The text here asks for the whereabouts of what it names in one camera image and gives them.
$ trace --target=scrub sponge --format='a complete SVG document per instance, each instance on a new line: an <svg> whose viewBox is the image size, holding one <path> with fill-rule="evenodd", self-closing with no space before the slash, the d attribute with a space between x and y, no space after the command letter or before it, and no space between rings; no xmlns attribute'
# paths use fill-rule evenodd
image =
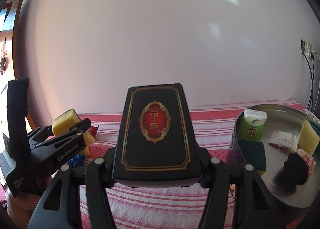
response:
<svg viewBox="0 0 320 229"><path fill-rule="evenodd" d="M298 143L300 148L310 156L313 155L319 144L319 135L315 132L308 121L305 121L302 125Z"/></svg>
<svg viewBox="0 0 320 229"><path fill-rule="evenodd" d="M254 166L258 174L262 176L267 169L266 154L263 143L247 140L239 140L238 143L247 163Z"/></svg>
<svg viewBox="0 0 320 229"><path fill-rule="evenodd" d="M80 121L81 119L77 115L76 111L74 109L70 109L53 121L53 124L51 127L52 133L55 136L59 136L67 132L69 128L71 128L72 126L74 126ZM87 157L89 155L88 146L94 143L95 138L92 136L92 134L88 130L83 133L83 137L87 147L80 153L83 153Z"/></svg>

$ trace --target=yellow sponge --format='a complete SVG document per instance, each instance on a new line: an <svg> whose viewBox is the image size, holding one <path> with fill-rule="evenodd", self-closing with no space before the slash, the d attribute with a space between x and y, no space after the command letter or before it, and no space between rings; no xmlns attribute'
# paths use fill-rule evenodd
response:
<svg viewBox="0 0 320 229"><path fill-rule="evenodd" d="M262 176L266 171L265 170L257 170L259 176Z"/></svg>
<svg viewBox="0 0 320 229"><path fill-rule="evenodd" d="M313 155L319 144L319 136L315 130L313 130L308 121L305 121L302 125L298 143L300 148L307 152L310 156Z"/></svg>
<svg viewBox="0 0 320 229"><path fill-rule="evenodd" d="M74 109L70 109L53 121L51 127L52 133L55 136L59 136L67 132L69 128L71 128L80 121L81 119L77 115L76 111ZM83 133L83 138L87 146L91 145L95 141L95 138L88 130Z"/></svg>
<svg viewBox="0 0 320 229"><path fill-rule="evenodd" d="M87 146L84 150L82 150L79 154L84 154L85 157L88 157L90 155L89 146Z"/></svg>

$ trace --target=white wall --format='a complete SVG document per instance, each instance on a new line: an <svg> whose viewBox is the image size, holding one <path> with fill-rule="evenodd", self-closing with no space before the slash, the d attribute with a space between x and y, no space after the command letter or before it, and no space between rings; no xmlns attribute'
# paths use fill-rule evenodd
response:
<svg viewBox="0 0 320 229"><path fill-rule="evenodd" d="M69 108L121 112L128 87L147 84L182 83L190 107L282 98L307 105L300 37L320 52L306 0L25 0L19 24L29 105L41 125Z"/></svg>

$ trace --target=pink striped tablecloth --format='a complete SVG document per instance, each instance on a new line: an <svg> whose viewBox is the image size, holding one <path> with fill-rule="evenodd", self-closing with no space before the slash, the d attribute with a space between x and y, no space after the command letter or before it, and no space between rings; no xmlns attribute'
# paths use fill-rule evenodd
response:
<svg viewBox="0 0 320 229"><path fill-rule="evenodd" d="M274 103L299 109L317 119L310 111L292 99L217 105L190 110L193 129L200 147L208 149L212 157L225 161L237 116L245 108L257 104ZM121 113L82 114L99 126L96 142L90 146L87 162L102 157L116 146ZM107 189L108 200L117 228L197 228L207 198L207 189L199 184L189 188L129 188L119 183ZM84 228L90 228L85 197L85 186L80 187L81 212ZM225 228L231 228L234 202L229 195ZM288 226L294 228L299 221Z"/></svg>

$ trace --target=black scrubber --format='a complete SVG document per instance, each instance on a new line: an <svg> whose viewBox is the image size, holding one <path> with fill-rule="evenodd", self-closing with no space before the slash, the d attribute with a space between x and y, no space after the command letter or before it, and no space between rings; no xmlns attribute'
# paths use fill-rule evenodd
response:
<svg viewBox="0 0 320 229"><path fill-rule="evenodd" d="M290 153L283 165L284 175L295 185L303 185L308 178L308 166L297 153Z"/></svg>

